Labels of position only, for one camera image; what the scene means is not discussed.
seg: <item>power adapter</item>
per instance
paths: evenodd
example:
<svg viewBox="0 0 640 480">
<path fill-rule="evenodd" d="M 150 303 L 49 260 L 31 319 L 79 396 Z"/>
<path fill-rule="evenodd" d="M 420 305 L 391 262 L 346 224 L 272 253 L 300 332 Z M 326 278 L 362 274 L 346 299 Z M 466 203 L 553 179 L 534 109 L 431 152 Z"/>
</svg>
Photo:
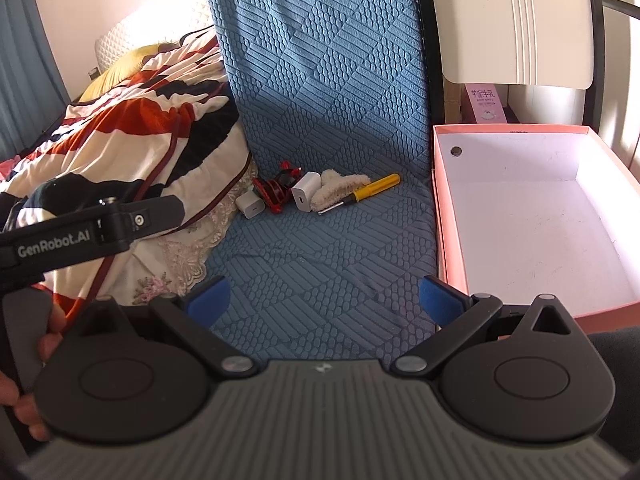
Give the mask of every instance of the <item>power adapter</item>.
<svg viewBox="0 0 640 480">
<path fill-rule="evenodd" d="M 254 193 L 254 190 L 249 190 L 245 194 L 236 198 L 236 205 L 238 209 L 242 211 L 242 214 L 247 218 L 253 218 L 264 211 L 264 200 Z"/>
<path fill-rule="evenodd" d="M 311 211 L 311 199 L 321 186 L 320 174 L 309 171 L 291 188 L 291 194 L 293 195 L 296 207 L 300 209 L 300 211 L 309 213 Z"/>
</svg>

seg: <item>blue curtain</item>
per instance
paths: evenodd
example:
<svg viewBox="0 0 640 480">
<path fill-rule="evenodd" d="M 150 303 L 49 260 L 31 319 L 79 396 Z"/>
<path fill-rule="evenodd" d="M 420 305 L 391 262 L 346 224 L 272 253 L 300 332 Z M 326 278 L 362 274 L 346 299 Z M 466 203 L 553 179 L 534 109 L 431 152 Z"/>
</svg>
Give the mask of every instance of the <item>blue curtain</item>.
<svg viewBox="0 0 640 480">
<path fill-rule="evenodd" d="M 0 160 L 31 145 L 68 102 L 36 0 L 0 0 Z"/>
</svg>

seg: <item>blue cushion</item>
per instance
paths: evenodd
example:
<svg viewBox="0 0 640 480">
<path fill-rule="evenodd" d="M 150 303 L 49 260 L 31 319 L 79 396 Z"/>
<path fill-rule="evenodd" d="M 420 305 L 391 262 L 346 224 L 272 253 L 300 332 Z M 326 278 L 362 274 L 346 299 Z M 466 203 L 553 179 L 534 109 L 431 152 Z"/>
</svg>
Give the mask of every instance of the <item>blue cushion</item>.
<svg viewBox="0 0 640 480">
<path fill-rule="evenodd" d="M 290 204 L 237 218 L 207 262 L 231 283 L 215 324 L 257 358 L 388 364 L 433 331 L 418 280 L 435 272 L 426 72 L 415 0 L 210 0 L 264 177 L 281 160 L 402 184 L 325 216 Z"/>
</svg>

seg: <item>screwdriver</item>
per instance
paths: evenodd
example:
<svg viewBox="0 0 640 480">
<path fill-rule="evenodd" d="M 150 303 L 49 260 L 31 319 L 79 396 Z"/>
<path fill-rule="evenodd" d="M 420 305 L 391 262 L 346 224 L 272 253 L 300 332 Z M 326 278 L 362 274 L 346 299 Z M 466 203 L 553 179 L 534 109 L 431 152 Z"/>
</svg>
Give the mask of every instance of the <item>screwdriver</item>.
<svg viewBox="0 0 640 480">
<path fill-rule="evenodd" d="M 341 202 L 338 202 L 337 204 L 332 205 L 327 209 L 323 209 L 322 211 L 319 211 L 318 214 L 323 215 L 324 213 L 331 211 L 331 209 L 335 209 L 344 204 L 354 204 L 356 202 L 361 202 L 365 198 L 369 198 L 370 196 L 377 195 L 378 193 L 382 191 L 386 191 L 387 189 L 393 186 L 396 186 L 397 184 L 400 184 L 400 175 L 398 175 L 397 173 L 392 173 L 389 176 L 386 176 L 385 178 L 381 178 L 380 180 L 372 182 L 368 186 L 361 187 L 360 189 L 351 193 L 346 198 L 343 198 Z"/>
</svg>

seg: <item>yellow pillow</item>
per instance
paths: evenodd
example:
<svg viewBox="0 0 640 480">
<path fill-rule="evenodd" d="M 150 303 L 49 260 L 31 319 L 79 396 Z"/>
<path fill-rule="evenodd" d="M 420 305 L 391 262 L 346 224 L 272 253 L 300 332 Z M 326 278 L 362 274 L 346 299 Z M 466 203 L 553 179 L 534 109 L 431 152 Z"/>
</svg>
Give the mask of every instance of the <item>yellow pillow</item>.
<svg viewBox="0 0 640 480">
<path fill-rule="evenodd" d="M 89 85 L 82 94 L 80 102 L 93 101 L 105 95 L 112 88 L 140 72 L 140 69 L 147 61 L 146 58 L 155 56 L 158 52 L 166 52 L 171 48 L 174 48 L 174 46 L 166 43 L 157 43 L 141 46 L 128 52 Z"/>
</svg>

